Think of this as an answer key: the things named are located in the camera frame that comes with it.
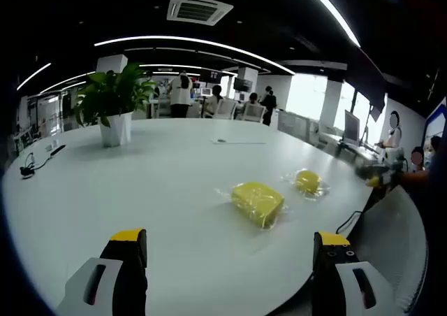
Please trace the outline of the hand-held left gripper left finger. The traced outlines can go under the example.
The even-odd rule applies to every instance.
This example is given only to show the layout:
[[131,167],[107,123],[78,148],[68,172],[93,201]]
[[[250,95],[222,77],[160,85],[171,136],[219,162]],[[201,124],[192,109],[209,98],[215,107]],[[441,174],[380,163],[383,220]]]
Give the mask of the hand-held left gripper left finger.
[[55,314],[145,315],[146,268],[146,230],[116,233],[68,279]]

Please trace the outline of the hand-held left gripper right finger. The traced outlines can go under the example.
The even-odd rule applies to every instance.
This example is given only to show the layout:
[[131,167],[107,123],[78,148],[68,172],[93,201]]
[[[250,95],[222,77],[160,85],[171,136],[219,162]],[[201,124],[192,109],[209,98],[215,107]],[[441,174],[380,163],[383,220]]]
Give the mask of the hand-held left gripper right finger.
[[401,315],[390,283],[360,261],[339,234],[317,231],[313,256],[314,315]]

